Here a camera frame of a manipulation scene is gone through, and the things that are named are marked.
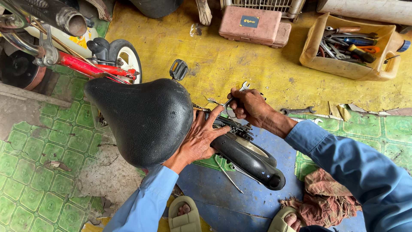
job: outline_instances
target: man's left hand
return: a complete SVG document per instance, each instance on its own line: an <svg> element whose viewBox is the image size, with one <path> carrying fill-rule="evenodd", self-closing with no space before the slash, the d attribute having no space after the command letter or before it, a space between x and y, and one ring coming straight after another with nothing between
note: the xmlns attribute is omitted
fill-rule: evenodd
<svg viewBox="0 0 412 232"><path fill-rule="evenodd" d="M212 128L213 122L223 110L223 106L217 106L210 112L206 120L205 112L199 111L196 117L197 110L193 110L194 120L189 133L175 154L162 165L179 174L186 165L191 164L193 161L207 159L215 154L217 151L210 147L210 143L230 130L229 126Z"/></svg>

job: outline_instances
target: blue bottle cap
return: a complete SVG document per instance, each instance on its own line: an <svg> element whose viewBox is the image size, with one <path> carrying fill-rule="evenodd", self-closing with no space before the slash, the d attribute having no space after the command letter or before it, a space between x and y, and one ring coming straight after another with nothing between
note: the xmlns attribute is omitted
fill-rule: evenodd
<svg viewBox="0 0 412 232"><path fill-rule="evenodd" d="M404 51L408 50L410 45L411 45L411 41L404 40L402 46L399 48L399 50L397 52L404 52Z"/></svg>

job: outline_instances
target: blue floor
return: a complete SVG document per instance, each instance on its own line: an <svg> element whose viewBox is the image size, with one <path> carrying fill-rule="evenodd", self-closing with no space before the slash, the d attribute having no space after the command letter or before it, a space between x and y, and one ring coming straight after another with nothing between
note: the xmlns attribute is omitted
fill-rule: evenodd
<svg viewBox="0 0 412 232"><path fill-rule="evenodd" d="M186 196L192 197L200 216L218 232L265 232L280 209L279 200L295 196L303 199L304 183L294 175L296 151L283 139L259 128L253 141L278 162L277 168L286 177L286 185L280 191L271 191L239 172L227 172L239 192L220 171L195 164L188 165L177 181ZM335 227L340 232L365 232L363 214L345 218Z"/></svg>

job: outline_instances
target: red cloth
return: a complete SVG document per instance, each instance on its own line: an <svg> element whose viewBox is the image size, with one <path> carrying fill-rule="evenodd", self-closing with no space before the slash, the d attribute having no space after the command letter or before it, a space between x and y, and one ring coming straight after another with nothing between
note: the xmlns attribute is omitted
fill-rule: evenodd
<svg viewBox="0 0 412 232"><path fill-rule="evenodd" d="M305 177L303 201L291 197L281 203L283 207L295 208L306 225L325 228L339 225L344 218L356 217L356 211L362 210L350 191L321 168Z"/></svg>

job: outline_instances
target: epiroc label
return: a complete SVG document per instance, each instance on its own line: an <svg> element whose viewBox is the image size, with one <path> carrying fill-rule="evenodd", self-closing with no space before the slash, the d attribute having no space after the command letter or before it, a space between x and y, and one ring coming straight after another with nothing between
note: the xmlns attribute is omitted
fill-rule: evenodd
<svg viewBox="0 0 412 232"><path fill-rule="evenodd" d="M239 26L247 26L247 27L257 28L258 23L259 23L259 17L242 15Z"/></svg>

